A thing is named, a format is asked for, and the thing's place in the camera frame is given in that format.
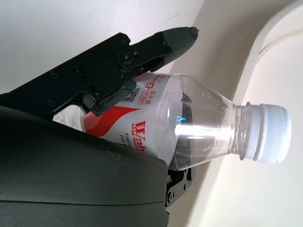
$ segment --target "screw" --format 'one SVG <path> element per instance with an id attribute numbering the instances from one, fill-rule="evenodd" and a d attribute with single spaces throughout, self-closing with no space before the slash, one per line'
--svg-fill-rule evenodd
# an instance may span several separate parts
<path id="1" fill-rule="evenodd" d="M 74 69 L 74 73 L 75 73 L 75 75 L 78 76 L 78 77 L 82 77 L 82 76 L 83 76 L 83 71 L 82 71 L 82 69 L 81 69 L 80 67 L 76 67 L 76 68 Z"/>
<path id="2" fill-rule="evenodd" d="M 100 91 L 94 91 L 94 97 L 96 99 L 100 99 L 102 97 L 102 93 Z"/>
<path id="3" fill-rule="evenodd" d="M 59 74 L 57 72 L 51 72 L 49 76 L 52 79 L 59 79 Z"/>
<path id="4" fill-rule="evenodd" d="M 172 201 L 172 198 L 173 198 L 173 196 L 172 196 L 172 193 L 170 192 L 170 193 L 168 194 L 167 201 L 168 201 L 168 202 L 171 202 L 171 201 Z"/>
<path id="5" fill-rule="evenodd" d="M 46 105 L 50 108 L 54 108 L 56 106 L 56 101 L 53 99 L 49 99 L 46 101 Z"/>
<path id="6" fill-rule="evenodd" d="M 123 57 L 123 61 L 124 61 L 124 63 L 131 63 L 132 61 L 133 61 L 133 57 L 132 57 L 132 55 L 130 54 L 130 53 L 125 53 L 124 55 L 122 55 Z"/>
<path id="7" fill-rule="evenodd" d="M 128 41 L 126 39 L 123 39 L 123 44 L 128 45 Z"/>

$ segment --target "white wall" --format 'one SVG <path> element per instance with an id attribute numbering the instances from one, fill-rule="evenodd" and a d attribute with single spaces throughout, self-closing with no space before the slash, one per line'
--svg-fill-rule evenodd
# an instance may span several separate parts
<path id="1" fill-rule="evenodd" d="M 281 105 L 290 112 L 288 155 L 278 165 L 226 157 L 200 226 L 303 226 L 303 6 L 270 32 L 262 50 L 243 103 Z"/>

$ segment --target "clear plastic bottle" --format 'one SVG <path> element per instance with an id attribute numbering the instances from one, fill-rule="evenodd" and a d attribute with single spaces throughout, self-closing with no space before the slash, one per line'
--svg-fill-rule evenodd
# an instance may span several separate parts
<path id="1" fill-rule="evenodd" d="M 54 120 L 78 130 L 81 110 L 68 107 Z M 291 121 L 275 105 L 235 105 L 195 77 L 172 76 L 159 101 L 154 124 L 157 150 L 173 153 L 169 169 L 183 170 L 227 154 L 265 163 L 288 151 Z"/>

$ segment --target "black metal bracket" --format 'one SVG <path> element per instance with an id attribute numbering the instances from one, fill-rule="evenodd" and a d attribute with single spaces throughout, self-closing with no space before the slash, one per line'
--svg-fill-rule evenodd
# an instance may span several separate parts
<path id="1" fill-rule="evenodd" d="M 0 106 L 52 118 L 69 105 L 102 115 L 136 87 L 133 80 L 187 51 L 196 28 L 174 28 L 130 46 L 118 33 L 36 79 L 0 96 Z"/>
<path id="2" fill-rule="evenodd" d="M 195 173 L 194 167 L 183 171 L 168 171 L 165 206 L 169 207 L 187 191 L 195 178 Z"/>

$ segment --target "plastic water bottle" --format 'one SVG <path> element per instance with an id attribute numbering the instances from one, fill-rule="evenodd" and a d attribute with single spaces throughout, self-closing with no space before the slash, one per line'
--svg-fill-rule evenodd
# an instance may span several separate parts
<path id="1" fill-rule="evenodd" d="M 152 79 L 157 74 L 148 75 Z M 167 80 L 163 77 L 163 89 L 157 90 L 160 96 L 153 107 L 146 111 L 142 108 L 142 112 L 133 118 L 128 113 L 130 118 L 121 119 L 120 127 L 113 129 L 113 133 L 120 136 L 124 129 L 131 129 L 124 133 L 127 136 L 123 136 L 121 143 L 132 147 L 134 142 L 134 148 L 162 158 L 172 170 L 183 170 L 228 154 L 238 155 L 241 160 L 271 164 L 285 158 L 291 137 L 291 119 L 286 109 L 264 104 L 235 105 L 195 77 L 165 76 Z M 141 81 L 146 89 L 144 77 Z M 149 114 L 146 121 L 132 121 L 145 114 Z M 71 106 L 54 120 L 89 133 L 84 118 L 78 107 Z M 99 118 L 95 117 L 92 122 L 97 124 L 97 121 Z M 135 136 L 145 140 L 141 139 L 141 144 L 136 146 L 139 137 Z M 117 142 L 106 135 L 100 137 Z M 152 138 L 152 143 L 144 144 L 148 138 Z"/>

